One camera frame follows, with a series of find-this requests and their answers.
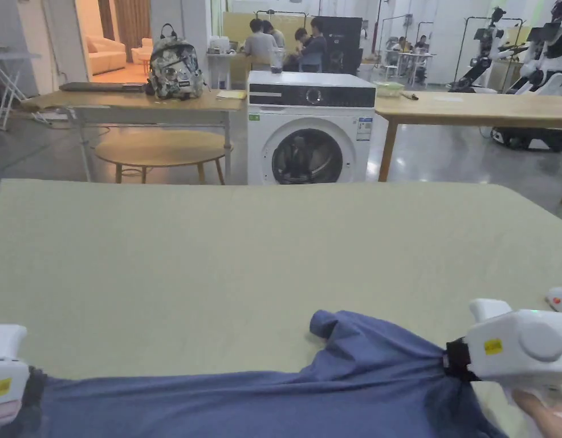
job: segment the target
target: washing machine door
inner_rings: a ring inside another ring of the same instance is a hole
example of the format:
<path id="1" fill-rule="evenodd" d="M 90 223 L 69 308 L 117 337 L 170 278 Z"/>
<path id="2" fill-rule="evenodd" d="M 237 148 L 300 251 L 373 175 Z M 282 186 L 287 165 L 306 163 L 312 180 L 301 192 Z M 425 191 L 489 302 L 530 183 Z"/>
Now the washing machine door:
<path id="1" fill-rule="evenodd" d="M 274 133 L 262 163 L 266 181 L 295 185 L 349 181 L 352 162 L 353 144 L 343 129 L 328 120 L 305 118 Z"/>

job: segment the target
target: white robot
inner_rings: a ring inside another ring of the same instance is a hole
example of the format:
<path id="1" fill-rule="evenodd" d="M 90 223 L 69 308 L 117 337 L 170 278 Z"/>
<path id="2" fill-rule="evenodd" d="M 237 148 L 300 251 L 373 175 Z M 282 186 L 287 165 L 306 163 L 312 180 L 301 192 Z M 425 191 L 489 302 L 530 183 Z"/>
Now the white robot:
<path id="1" fill-rule="evenodd" d="M 451 84 L 451 93 L 497 93 L 489 88 L 476 87 L 474 82 L 492 66 L 493 60 L 508 58 L 526 50 L 516 46 L 504 46 L 506 33 L 497 26 L 497 23 L 505 14 L 505 10 L 496 7 L 492 14 L 490 25 L 486 28 L 478 29 L 474 37 L 474 40 L 479 41 L 478 56 L 472 59 L 470 71 L 457 82 Z"/>
<path id="2" fill-rule="evenodd" d="M 20 325 L 0 324 L 0 428 L 11 423 L 22 407 L 39 405 L 46 374 L 18 359 L 27 334 Z"/>
<path id="3" fill-rule="evenodd" d="M 443 366 L 464 382 L 499 383 L 508 401 L 515 389 L 536 395 L 562 417 L 562 313 L 513 311 L 504 301 L 470 303 L 476 324 L 447 343 Z M 531 437 L 542 437 L 527 416 Z"/>
<path id="4" fill-rule="evenodd" d="M 530 43 L 520 70 L 522 77 L 508 94 L 562 96 L 562 1 L 555 3 L 552 20 L 536 27 L 528 36 Z M 562 129 L 494 128 L 492 138 L 511 149 L 546 149 L 562 152 Z M 532 142 L 542 143 L 532 147 Z"/>
<path id="5" fill-rule="evenodd" d="M 497 7 L 492 22 L 486 29 L 479 29 L 475 39 L 480 40 L 479 55 L 474 59 L 473 68 L 451 86 L 451 92 L 496 93 L 496 91 L 474 87 L 478 79 L 493 60 L 524 54 L 522 77 L 510 88 L 508 94 L 535 94 L 539 96 L 562 96 L 562 0 L 552 9 L 552 20 L 544 27 L 535 27 L 528 36 L 528 46 L 503 47 L 504 31 L 497 22 L 505 11 Z M 543 128 L 494 128 L 492 138 L 511 149 L 546 149 L 562 152 L 562 129 Z M 531 147 L 532 142 L 541 142 L 540 147 Z"/>

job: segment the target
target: grey floor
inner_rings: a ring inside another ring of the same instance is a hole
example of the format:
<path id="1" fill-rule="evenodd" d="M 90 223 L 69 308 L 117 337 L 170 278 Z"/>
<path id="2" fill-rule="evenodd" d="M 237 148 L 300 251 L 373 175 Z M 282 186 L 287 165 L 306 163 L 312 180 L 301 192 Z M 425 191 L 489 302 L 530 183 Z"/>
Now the grey floor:
<path id="1" fill-rule="evenodd" d="M 247 115 L 233 115 L 233 184 L 247 184 Z M 59 129 L 14 118 L 9 131 L 0 131 L 0 176 L 84 181 L 77 133 L 64 124 Z M 93 177 L 112 183 L 113 165 L 98 160 L 92 148 L 102 136 L 120 129 L 88 128 L 89 161 Z M 376 181 L 382 156 L 386 122 L 375 121 L 368 180 Z M 484 135 L 489 133 L 482 128 Z M 213 164 L 206 165 L 208 184 L 218 184 Z M 126 184 L 138 184 L 137 176 L 125 177 Z M 402 125 L 399 127 L 389 181 L 460 181 L 499 184 L 508 187 L 562 218 L 562 153 L 517 152 L 502 148 L 482 137 L 478 128 Z M 154 169 L 150 184 L 198 184 L 195 167 Z"/>

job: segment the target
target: black cabinet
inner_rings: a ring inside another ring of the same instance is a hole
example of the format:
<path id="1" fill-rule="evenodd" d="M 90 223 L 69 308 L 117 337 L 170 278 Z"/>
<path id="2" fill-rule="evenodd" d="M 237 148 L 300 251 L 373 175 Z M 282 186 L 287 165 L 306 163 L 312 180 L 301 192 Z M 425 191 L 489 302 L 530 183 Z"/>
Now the black cabinet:
<path id="1" fill-rule="evenodd" d="M 356 75 L 360 67 L 361 18 L 320 17 L 324 23 L 324 37 L 328 52 L 324 72 Z"/>

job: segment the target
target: human hand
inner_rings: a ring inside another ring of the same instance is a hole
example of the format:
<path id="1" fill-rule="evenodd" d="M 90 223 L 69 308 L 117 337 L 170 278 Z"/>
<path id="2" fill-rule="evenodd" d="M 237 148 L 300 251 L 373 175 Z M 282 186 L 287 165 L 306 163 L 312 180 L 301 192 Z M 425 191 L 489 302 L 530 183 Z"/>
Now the human hand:
<path id="1" fill-rule="evenodd" d="M 518 407 L 534 420 L 544 438 L 562 438 L 562 417 L 545 408 L 533 394 L 516 390 L 512 397 Z"/>

